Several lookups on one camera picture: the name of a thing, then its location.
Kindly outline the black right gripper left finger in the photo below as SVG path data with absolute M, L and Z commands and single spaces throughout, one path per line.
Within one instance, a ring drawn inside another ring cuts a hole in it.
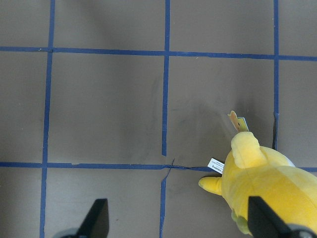
M 96 199 L 75 234 L 76 238 L 106 238 L 109 233 L 109 211 L 106 198 Z

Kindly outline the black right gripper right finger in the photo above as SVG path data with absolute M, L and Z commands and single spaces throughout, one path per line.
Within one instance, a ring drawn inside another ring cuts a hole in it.
M 248 199 L 248 228 L 254 238 L 290 237 L 290 228 L 259 196 Z

